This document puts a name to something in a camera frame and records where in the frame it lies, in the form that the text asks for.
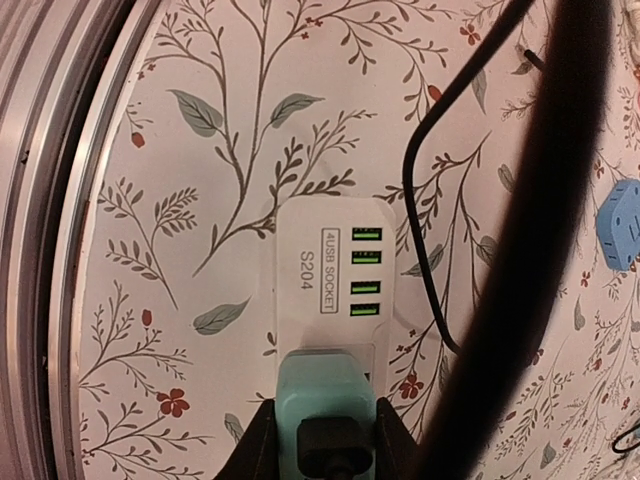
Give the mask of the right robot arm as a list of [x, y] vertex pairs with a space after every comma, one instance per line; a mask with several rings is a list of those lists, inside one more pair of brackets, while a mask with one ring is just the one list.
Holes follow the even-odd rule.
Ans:
[[[451, 340], [435, 290], [413, 194], [417, 154], [433, 127], [492, 59], [534, 1], [511, 1], [412, 134], [402, 164], [405, 208], [424, 288], [443, 340]], [[581, 214], [608, 83], [610, 1], [558, 1], [538, 99], [511, 203], [478, 306], [421, 441], [389, 401], [377, 402], [376, 479], [469, 479], [529, 360], [543, 340]], [[322, 479], [352, 479], [336, 441], [338, 420], [303, 422], [303, 466]], [[214, 479], [277, 479], [276, 407], [266, 400]]]

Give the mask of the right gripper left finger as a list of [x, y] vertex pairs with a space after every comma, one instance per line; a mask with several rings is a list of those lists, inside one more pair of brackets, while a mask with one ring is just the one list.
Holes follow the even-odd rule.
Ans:
[[216, 480], [279, 479], [275, 401], [264, 400]]

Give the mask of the teal small adapter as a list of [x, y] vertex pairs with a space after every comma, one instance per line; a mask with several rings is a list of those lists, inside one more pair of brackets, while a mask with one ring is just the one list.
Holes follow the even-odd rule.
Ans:
[[343, 350], [299, 350], [282, 361], [276, 387], [275, 420], [282, 479], [301, 479], [297, 429], [311, 418], [349, 417], [374, 438], [376, 398], [364, 370]]

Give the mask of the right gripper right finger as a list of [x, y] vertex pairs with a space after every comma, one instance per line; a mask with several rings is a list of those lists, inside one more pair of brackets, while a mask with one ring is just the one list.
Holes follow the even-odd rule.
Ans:
[[387, 398], [376, 401], [375, 479], [436, 479], [424, 465], [424, 452]]

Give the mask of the white power strip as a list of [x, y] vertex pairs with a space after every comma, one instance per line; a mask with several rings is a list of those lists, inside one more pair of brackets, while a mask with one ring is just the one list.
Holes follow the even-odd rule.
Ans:
[[395, 214], [374, 198], [296, 197], [276, 222], [278, 359], [343, 349], [374, 392], [387, 387], [395, 293]]

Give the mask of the blue plug adapter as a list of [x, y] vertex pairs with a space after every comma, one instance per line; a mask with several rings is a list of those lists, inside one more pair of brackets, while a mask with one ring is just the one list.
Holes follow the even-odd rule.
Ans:
[[622, 179], [596, 216], [596, 234], [607, 266], [629, 271], [639, 254], [639, 181]]

